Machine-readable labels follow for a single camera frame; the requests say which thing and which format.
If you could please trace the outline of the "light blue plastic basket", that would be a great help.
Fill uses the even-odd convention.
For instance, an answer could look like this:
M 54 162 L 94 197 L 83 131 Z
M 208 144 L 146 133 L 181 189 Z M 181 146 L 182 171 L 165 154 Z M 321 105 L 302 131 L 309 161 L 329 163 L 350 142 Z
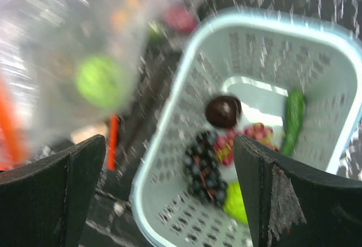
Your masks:
M 332 23 L 255 8 L 198 27 L 132 184 L 132 212 L 152 245 L 250 246 L 248 227 L 188 195 L 182 156 L 208 128 L 204 107 L 218 93 L 241 101 L 239 129 L 263 123 L 280 145 L 292 89 L 306 105 L 293 159 L 336 174 L 361 120 L 361 41 Z

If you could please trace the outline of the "green custard apple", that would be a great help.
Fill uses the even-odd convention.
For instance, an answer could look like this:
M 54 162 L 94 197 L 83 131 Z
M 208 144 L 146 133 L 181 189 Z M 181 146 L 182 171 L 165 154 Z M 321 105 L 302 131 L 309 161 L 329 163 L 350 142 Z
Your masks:
M 105 56 L 92 56 L 83 60 L 77 69 L 77 91 L 93 106 L 110 109 L 117 105 L 119 90 L 118 67 Z

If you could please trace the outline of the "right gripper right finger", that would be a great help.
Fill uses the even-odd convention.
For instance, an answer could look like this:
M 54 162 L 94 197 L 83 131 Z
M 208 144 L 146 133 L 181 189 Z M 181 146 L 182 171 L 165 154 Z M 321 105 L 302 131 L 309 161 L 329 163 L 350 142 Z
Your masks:
M 360 181 L 256 145 L 234 149 L 254 246 L 361 245 Z

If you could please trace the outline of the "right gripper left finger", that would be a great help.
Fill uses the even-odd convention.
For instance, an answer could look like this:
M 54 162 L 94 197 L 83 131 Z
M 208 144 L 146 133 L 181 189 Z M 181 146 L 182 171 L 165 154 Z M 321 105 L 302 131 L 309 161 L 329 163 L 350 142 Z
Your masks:
M 95 135 L 1 172 L 1 246 L 78 246 L 105 154 Z

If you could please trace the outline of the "magenta round fruit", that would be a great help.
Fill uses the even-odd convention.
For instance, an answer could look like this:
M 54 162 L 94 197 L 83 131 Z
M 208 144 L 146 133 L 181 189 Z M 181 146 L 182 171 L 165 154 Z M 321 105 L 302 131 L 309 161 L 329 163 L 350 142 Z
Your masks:
M 183 33 L 191 33 L 198 24 L 194 14 L 184 6 L 168 8 L 162 16 L 162 21 L 171 29 Z

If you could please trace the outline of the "green lime fruit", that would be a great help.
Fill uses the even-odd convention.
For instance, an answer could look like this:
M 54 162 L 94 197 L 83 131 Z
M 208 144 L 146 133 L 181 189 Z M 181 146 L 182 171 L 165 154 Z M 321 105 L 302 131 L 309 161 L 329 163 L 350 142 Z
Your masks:
M 226 199 L 223 210 L 237 222 L 248 225 L 242 192 L 237 181 L 230 183 L 226 189 Z

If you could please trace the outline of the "red grape bunch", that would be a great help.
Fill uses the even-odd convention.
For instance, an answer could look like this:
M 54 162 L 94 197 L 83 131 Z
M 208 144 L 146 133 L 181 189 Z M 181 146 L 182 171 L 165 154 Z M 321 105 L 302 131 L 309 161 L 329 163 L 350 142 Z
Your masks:
M 225 135 L 217 136 L 213 145 L 216 160 L 224 166 L 230 166 L 234 162 L 235 148 L 249 146 L 255 151 L 257 143 L 279 152 L 278 146 L 274 143 L 274 136 L 272 127 L 263 123 L 247 125 L 242 131 L 232 128 Z

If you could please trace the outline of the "green cucumber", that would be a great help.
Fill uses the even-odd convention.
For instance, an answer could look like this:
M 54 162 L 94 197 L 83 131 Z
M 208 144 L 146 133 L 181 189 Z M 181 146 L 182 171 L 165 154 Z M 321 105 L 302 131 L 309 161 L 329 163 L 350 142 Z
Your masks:
M 285 138 L 280 149 L 281 154 L 291 156 L 303 125 L 303 117 L 304 94 L 299 90 L 290 91 L 286 100 Z

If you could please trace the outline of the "dark grape bunch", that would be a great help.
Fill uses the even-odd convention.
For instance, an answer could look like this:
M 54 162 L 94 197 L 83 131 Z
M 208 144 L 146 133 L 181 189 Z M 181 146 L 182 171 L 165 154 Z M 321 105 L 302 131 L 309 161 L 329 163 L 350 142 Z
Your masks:
M 201 203 L 221 208 L 226 201 L 227 187 L 216 160 L 217 132 L 199 132 L 186 147 L 183 157 L 183 172 L 188 180 L 188 193 Z

